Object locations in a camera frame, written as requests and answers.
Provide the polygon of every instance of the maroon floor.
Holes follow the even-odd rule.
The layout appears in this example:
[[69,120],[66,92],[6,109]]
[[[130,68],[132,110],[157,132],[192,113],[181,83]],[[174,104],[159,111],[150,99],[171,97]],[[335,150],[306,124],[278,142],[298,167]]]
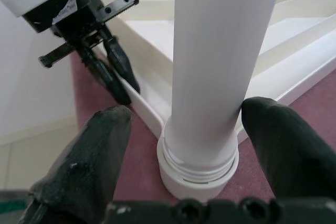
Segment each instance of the maroon floor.
[[[72,56],[78,120],[83,124],[96,111],[116,105],[115,100],[91,77],[77,55]],[[336,150],[336,71],[291,106]],[[134,113],[130,144],[115,191],[117,200],[175,201],[164,188],[156,160],[157,139]],[[257,162],[250,140],[239,146],[236,174],[220,198],[238,201],[246,196],[269,199],[272,191]]]

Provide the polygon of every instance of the white plastic tube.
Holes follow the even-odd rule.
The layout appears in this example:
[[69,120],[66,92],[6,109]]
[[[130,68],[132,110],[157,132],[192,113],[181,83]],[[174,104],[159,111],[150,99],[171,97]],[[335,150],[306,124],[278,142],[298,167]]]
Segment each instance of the white plastic tube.
[[238,164],[234,125],[276,0],[175,0],[172,116],[158,144],[178,198],[217,196]]

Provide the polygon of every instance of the metal bracket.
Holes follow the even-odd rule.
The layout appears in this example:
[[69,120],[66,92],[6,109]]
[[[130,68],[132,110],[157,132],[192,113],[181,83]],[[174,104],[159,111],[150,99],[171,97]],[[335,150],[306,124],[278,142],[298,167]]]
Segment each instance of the metal bracket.
[[101,14],[102,21],[105,23],[138,3],[139,0],[115,0],[111,4],[100,9],[99,13]]

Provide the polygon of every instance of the black plastic part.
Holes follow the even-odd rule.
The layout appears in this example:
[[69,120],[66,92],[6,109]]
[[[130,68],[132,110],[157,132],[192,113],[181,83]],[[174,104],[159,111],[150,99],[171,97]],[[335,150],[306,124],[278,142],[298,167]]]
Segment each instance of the black plastic part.
[[122,105],[131,103],[121,81],[114,73],[114,71],[101,59],[97,59],[90,48],[77,48],[78,53],[82,56],[82,61],[90,72],[97,78],[101,85],[103,85]]
[[242,121],[276,197],[336,200],[336,155],[293,109],[250,98]]
[[42,205],[36,200],[31,202],[17,224],[86,224],[75,216]]
[[104,38],[104,47],[109,62],[113,65],[118,74],[124,78],[136,92],[140,93],[140,86],[135,79],[130,61],[119,45],[117,37],[112,36],[105,25],[100,30],[100,34]]
[[329,224],[336,223],[336,202],[330,199],[273,200],[248,198],[238,206],[228,200],[202,205],[182,200],[176,206],[159,202],[113,202],[104,224]]
[[96,12],[100,4],[100,0],[88,0],[87,4],[78,8],[75,13],[56,23],[55,30],[70,44],[80,42],[100,28],[101,21]]
[[74,50],[75,49],[72,45],[65,43],[62,46],[55,49],[54,51],[48,53],[45,56],[41,56],[38,59],[44,67],[51,68],[53,64],[63,59],[68,54],[72,53]]
[[43,204],[48,211],[72,215],[86,224],[101,224],[113,198],[130,130],[131,112],[126,107],[97,112],[63,150],[46,177],[31,188],[35,203],[27,213]]
[[[48,0],[23,15],[23,17],[32,26],[32,28],[35,29],[35,31],[40,33],[52,26],[52,20],[66,6],[68,1],[69,0]],[[89,0],[76,0],[76,3],[78,10],[80,10],[88,5]]]

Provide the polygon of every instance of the label sticker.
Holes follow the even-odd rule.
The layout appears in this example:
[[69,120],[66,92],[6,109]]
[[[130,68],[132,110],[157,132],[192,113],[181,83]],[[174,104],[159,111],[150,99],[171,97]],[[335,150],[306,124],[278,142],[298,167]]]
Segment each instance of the label sticker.
[[52,24],[60,22],[62,19],[70,16],[78,10],[76,0],[68,0],[65,7],[59,12],[59,14],[53,18]]

